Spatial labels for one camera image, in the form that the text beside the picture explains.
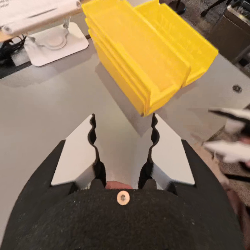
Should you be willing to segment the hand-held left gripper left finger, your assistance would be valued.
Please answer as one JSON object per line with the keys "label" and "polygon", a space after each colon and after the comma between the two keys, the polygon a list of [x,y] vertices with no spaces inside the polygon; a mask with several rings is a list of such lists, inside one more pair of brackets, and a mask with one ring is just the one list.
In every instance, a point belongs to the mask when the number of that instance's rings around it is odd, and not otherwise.
{"label": "hand-held left gripper left finger", "polygon": [[90,114],[66,137],[51,186],[75,183],[83,189],[95,178],[94,165],[99,160],[95,128],[95,115]]}

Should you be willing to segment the dark cabinet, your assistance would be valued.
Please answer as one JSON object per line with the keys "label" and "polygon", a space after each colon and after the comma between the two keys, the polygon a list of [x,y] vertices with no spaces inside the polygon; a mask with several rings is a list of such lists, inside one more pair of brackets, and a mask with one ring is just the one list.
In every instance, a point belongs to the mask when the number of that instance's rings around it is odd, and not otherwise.
{"label": "dark cabinet", "polygon": [[219,53],[232,64],[238,63],[247,53],[250,45],[249,18],[229,5],[208,36],[208,40]]}

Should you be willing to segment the person's brown trousers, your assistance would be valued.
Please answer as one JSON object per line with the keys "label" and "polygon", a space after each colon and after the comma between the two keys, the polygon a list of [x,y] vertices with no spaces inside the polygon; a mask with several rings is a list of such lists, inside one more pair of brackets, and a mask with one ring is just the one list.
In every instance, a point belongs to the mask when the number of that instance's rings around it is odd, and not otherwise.
{"label": "person's brown trousers", "polygon": [[244,246],[246,250],[250,249],[250,208],[246,206],[239,198],[237,192],[225,183],[222,184],[227,193],[230,205],[234,213],[238,216],[241,232],[244,236]]}

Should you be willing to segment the grey desk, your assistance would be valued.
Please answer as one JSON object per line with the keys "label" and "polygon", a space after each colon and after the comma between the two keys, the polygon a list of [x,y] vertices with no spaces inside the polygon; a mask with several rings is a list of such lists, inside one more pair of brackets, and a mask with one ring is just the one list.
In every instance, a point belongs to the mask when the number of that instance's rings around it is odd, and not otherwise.
{"label": "grey desk", "polygon": [[[18,195],[57,144],[90,114],[107,180],[138,186],[152,144],[152,115],[141,117],[100,63],[92,39],[87,49],[43,67],[26,67],[1,79],[1,241]],[[233,85],[242,87],[241,93]],[[208,108],[244,108],[249,78],[220,54],[196,82],[181,89],[157,114],[190,144],[225,123]]]}

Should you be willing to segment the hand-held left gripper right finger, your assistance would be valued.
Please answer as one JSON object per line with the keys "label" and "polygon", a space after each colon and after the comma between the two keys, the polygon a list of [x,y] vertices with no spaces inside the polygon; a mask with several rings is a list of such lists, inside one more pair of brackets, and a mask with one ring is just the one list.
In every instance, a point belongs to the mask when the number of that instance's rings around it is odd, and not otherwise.
{"label": "hand-held left gripper right finger", "polygon": [[158,186],[166,190],[173,182],[195,185],[181,137],[156,113],[152,116],[151,140],[149,172]]}

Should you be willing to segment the person's left hand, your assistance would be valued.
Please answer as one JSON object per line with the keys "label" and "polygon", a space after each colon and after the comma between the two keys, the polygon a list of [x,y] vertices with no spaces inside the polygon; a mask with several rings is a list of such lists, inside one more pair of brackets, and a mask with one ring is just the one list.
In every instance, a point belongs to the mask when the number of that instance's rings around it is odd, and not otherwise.
{"label": "person's left hand", "polygon": [[130,185],[117,182],[117,181],[107,181],[105,189],[133,189]]}

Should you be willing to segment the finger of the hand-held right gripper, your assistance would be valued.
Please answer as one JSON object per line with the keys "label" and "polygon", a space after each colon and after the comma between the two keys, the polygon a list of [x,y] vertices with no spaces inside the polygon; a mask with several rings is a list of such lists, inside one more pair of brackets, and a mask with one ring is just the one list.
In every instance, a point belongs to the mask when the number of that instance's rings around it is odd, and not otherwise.
{"label": "finger of the hand-held right gripper", "polygon": [[209,108],[208,112],[227,119],[236,120],[240,122],[250,122],[250,110],[238,108]]}
{"label": "finger of the hand-held right gripper", "polygon": [[226,163],[250,161],[250,145],[242,142],[210,141],[205,142],[203,147],[223,156],[223,161]]}

